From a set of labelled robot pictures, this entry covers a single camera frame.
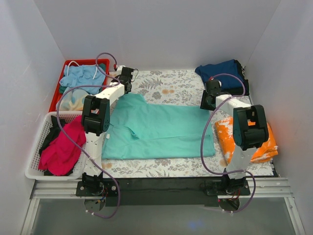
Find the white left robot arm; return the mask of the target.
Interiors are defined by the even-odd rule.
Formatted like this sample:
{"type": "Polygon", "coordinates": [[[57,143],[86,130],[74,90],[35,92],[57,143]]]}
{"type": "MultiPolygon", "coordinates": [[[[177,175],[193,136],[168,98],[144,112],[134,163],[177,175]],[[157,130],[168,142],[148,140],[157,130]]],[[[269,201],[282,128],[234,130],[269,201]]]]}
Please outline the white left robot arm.
{"type": "Polygon", "coordinates": [[[82,176],[82,189],[88,190],[91,195],[105,194],[106,188],[101,180],[103,171],[100,166],[102,145],[110,126],[110,106],[131,91],[134,71],[135,69],[119,66],[115,78],[120,81],[120,84],[116,85],[116,81],[112,80],[108,88],[85,98],[82,126],[86,136],[87,159],[82,176]]]}

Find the teal t-shirt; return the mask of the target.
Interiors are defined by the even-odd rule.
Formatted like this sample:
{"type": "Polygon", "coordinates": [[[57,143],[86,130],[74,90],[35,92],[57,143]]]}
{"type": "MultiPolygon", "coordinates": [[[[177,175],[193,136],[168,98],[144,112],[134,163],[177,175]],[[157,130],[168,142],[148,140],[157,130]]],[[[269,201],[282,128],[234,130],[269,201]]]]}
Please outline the teal t-shirt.
{"type": "Polygon", "coordinates": [[[210,113],[197,106],[149,104],[140,94],[116,103],[102,148],[102,159],[147,160],[215,155],[210,113]]]}

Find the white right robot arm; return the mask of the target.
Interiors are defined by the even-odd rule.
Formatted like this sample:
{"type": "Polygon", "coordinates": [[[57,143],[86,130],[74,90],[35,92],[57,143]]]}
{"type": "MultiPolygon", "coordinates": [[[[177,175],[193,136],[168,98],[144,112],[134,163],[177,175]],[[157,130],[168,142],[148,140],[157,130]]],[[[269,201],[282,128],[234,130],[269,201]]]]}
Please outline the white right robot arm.
{"type": "Polygon", "coordinates": [[[268,126],[262,105],[243,103],[232,95],[222,92],[217,79],[205,83],[201,109],[216,112],[218,109],[233,117],[233,140],[235,150],[230,164],[222,173],[216,173],[221,181],[217,188],[226,194],[234,194],[245,187],[246,170],[253,154],[268,140],[268,126]]]}

